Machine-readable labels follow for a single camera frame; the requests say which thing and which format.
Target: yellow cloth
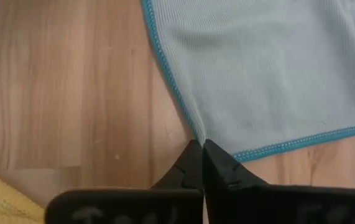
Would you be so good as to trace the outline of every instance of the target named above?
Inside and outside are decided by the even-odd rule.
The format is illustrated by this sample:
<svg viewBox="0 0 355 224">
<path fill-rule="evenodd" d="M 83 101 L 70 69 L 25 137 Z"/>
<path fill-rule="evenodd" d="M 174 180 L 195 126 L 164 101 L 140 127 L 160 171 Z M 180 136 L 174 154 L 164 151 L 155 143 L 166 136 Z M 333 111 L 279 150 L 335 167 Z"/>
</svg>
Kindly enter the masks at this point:
<svg viewBox="0 0 355 224">
<path fill-rule="evenodd" d="M 43 219 L 43 208 L 0 180 L 0 224 L 39 224 Z"/>
</svg>

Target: ribbed fabric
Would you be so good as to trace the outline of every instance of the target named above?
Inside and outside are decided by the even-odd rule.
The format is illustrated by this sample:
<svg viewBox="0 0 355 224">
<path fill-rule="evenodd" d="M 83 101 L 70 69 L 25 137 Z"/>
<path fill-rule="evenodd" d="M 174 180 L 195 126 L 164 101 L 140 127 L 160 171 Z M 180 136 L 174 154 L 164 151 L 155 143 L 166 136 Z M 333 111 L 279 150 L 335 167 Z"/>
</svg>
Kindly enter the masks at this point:
<svg viewBox="0 0 355 224">
<path fill-rule="evenodd" d="M 0 224 L 40 224 L 44 210 L 0 180 Z"/>
<path fill-rule="evenodd" d="M 198 140 L 239 161 L 355 135 L 355 0 L 142 0 Z"/>
</svg>

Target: wood grain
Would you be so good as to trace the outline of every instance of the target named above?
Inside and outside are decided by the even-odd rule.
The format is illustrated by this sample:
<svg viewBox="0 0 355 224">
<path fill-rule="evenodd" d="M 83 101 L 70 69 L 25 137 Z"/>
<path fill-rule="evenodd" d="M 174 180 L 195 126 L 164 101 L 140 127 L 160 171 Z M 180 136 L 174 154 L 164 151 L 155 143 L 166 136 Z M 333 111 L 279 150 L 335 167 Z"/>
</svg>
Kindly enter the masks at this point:
<svg viewBox="0 0 355 224">
<path fill-rule="evenodd" d="M 0 0 L 6 182 L 42 205 L 72 187 L 147 188 L 191 138 L 139 0 Z M 274 184 L 355 187 L 355 137 L 245 166 Z"/>
</svg>

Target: microfiber cloth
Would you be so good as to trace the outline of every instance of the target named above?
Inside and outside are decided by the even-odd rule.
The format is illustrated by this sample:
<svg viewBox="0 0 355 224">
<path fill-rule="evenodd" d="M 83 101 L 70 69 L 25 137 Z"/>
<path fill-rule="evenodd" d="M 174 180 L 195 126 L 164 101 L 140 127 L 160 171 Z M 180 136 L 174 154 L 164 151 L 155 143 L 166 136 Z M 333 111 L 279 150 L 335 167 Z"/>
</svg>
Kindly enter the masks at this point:
<svg viewBox="0 0 355 224">
<path fill-rule="evenodd" d="M 142 0 L 196 138 L 244 162 L 355 135 L 355 0 Z"/>
</svg>

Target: blue stitched edge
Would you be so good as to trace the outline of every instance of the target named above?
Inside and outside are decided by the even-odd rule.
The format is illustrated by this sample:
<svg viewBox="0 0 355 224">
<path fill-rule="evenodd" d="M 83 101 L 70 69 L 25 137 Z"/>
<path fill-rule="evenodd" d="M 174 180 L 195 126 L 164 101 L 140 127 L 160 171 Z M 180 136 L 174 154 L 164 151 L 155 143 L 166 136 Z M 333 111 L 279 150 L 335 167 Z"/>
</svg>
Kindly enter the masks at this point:
<svg viewBox="0 0 355 224">
<path fill-rule="evenodd" d="M 183 98 L 176 86 L 174 77 L 172 76 L 172 71 L 170 70 L 164 51 L 160 46 L 160 42 L 158 38 L 158 30 L 157 30 L 155 16 L 154 16 L 154 8 L 152 7 L 151 0 L 142 0 L 141 3 L 144 12 L 145 24 L 147 26 L 147 30 L 149 33 L 152 46 L 155 51 L 155 55 L 163 71 L 162 73 L 167 83 L 172 88 L 173 94 L 177 98 L 178 105 L 182 109 L 185 119 L 188 121 L 188 124 L 193 130 L 195 138 L 198 139 L 198 132 L 196 131 L 192 119 L 188 114 L 188 110 L 185 107 Z M 344 128 L 336 131 L 330 131 L 327 133 L 315 134 L 312 136 L 307 136 L 293 141 L 278 143 L 271 146 L 250 150 L 250 151 L 242 151 L 233 154 L 233 157 L 239 162 L 247 162 L 247 161 L 260 159 L 278 153 L 292 151 L 301 147 L 307 147 L 307 146 L 312 146 L 314 144 L 321 144 L 329 141 L 335 141 L 350 136 L 355 136 L 355 127 Z"/>
<path fill-rule="evenodd" d="M 292 151 L 301 147 L 312 146 L 329 141 L 335 141 L 342 138 L 355 136 L 355 127 L 339 129 L 321 134 L 315 134 L 304 138 L 274 144 L 251 151 L 244 151 L 233 154 L 233 157 L 239 162 L 247 162 L 263 157 L 271 156 L 277 153 Z"/>
<path fill-rule="evenodd" d="M 192 119 L 191 119 L 190 115 L 188 114 L 188 110 L 184 104 L 182 95 L 180 94 L 180 91 L 178 90 L 178 88 L 176 86 L 175 79 L 172 76 L 172 71 L 170 70 L 170 67 L 167 62 L 164 51 L 162 50 L 162 47 L 160 46 L 159 38 L 158 38 L 157 24 L 156 24 L 155 15 L 154 15 L 154 8 L 152 7 L 151 0 L 142 0 L 141 3 L 142 3 L 143 12 L 144 12 L 145 24 L 147 26 L 148 34 L 150 36 L 150 40 L 151 40 L 152 46 L 155 51 L 155 55 L 157 56 L 158 63 L 160 64 L 160 67 L 163 71 L 162 73 L 164 74 L 164 77 L 165 77 L 167 83 L 172 88 L 173 94 L 177 98 L 177 103 L 178 103 L 179 107 L 183 110 L 184 117 L 187 120 L 188 124 L 190 125 L 191 130 L 193 131 L 195 139 L 199 139 L 198 138 L 198 131 L 196 131 L 194 123 L 192 122 Z"/>
</svg>

